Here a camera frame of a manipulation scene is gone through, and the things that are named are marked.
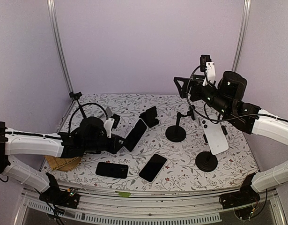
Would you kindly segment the white-edged phone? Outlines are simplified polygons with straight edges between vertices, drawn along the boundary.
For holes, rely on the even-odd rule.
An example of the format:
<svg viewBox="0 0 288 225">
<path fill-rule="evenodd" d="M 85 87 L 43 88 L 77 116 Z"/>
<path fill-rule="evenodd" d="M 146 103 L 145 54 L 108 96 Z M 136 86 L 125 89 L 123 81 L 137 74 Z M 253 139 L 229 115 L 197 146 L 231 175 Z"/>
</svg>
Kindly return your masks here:
<svg viewBox="0 0 288 225">
<path fill-rule="evenodd" d="M 147 182 L 153 182 L 167 162 L 167 158 L 154 154 L 139 172 L 139 177 Z"/>
<path fill-rule="evenodd" d="M 145 122 L 139 118 L 124 140 L 123 147 L 132 152 L 147 130 Z"/>
</svg>

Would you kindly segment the white phone dual camera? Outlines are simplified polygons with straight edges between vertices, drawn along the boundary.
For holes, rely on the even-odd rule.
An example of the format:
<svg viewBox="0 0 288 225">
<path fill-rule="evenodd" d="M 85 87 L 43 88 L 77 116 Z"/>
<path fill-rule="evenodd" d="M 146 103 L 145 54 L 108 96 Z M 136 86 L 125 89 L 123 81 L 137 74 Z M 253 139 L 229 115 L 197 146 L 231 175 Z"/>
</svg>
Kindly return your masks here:
<svg viewBox="0 0 288 225">
<path fill-rule="evenodd" d="M 228 141 L 220 123 L 214 124 L 206 119 L 200 119 L 200 123 L 213 155 L 218 155 L 229 149 Z"/>
</svg>

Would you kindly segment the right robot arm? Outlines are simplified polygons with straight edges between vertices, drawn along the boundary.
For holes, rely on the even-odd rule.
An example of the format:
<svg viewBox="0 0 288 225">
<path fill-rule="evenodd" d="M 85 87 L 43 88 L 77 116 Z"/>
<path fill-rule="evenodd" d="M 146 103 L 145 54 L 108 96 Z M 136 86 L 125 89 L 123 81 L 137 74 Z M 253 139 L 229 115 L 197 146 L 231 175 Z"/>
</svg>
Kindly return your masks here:
<svg viewBox="0 0 288 225">
<path fill-rule="evenodd" d="M 242 101 L 247 80 L 236 72 L 225 71 L 217 87 L 203 86 L 202 77 L 174 77 L 173 81 L 181 98 L 195 111 L 192 102 L 202 100 L 222 116 L 222 122 L 246 134 L 267 137 L 288 146 L 288 120 L 269 113 L 261 107 Z M 263 192 L 288 182 L 288 160 L 263 172 L 248 175 L 242 183 L 242 190 L 236 194 L 239 204 L 246 204 L 254 192 Z"/>
</svg>

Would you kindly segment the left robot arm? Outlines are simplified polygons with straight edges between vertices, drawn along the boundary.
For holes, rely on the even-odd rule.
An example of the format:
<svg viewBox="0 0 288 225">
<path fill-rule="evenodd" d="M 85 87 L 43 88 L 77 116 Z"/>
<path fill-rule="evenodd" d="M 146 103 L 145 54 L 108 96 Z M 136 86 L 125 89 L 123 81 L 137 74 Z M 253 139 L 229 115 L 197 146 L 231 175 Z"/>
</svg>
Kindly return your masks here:
<svg viewBox="0 0 288 225">
<path fill-rule="evenodd" d="M 55 158 L 82 157 L 85 153 L 106 151 L 117 153 L 124 138 L 113 134 L 120 117 L 116 114 L 98 117 L 83 115 L 79 126 L 67 132 L 52 134 L 30 133 L 6 127 L 0 121 L 0 174 L 12 177 L 44 193 L 53 203 L 63 200 L 63 192 L 53 175 L 42 173 L 15 158 L 16 154 L 52 156 Z"/>
</svg>

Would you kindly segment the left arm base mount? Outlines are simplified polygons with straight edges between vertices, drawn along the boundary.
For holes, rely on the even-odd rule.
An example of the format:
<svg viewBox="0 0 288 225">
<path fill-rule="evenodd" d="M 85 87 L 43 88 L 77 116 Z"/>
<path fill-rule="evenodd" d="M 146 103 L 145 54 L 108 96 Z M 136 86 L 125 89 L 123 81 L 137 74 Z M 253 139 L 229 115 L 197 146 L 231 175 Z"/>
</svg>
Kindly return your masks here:
<svg viewBox="0 0 288 225">
<path fill-rule="evenodd" d="M 78 194 L 78 189 L 70 187 L 66 190 L 61 190 L 57 180 L 52 174 L 47 172 L 46 176 L 49 179 L 49 188 L 44 192 L 40 192 L 39 200 L 46 203 L 51 203 L 54 206 L 56 205 L 77 209 L 81 197 Z"/>
</svg>

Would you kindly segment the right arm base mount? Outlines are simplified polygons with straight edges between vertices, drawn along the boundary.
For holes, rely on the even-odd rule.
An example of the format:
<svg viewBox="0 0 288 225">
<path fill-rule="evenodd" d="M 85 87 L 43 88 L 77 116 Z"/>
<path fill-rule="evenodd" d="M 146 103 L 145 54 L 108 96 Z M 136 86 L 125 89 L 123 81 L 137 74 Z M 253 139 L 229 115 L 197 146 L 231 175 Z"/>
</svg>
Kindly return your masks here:
<svg viewBox="0 0 288 225">
<path fill-rule="evenodd" d="M 255 192 L 252 187 L 252 178 L 256 173 L 249 174 L 242 182 L 240 189 L 235 192 L 225 193 L 219 196 L 219 203 L 223 209 L 243 206 L 250 203 L 256 203 L 260 200 L 258 192 Z"/>
</svg>

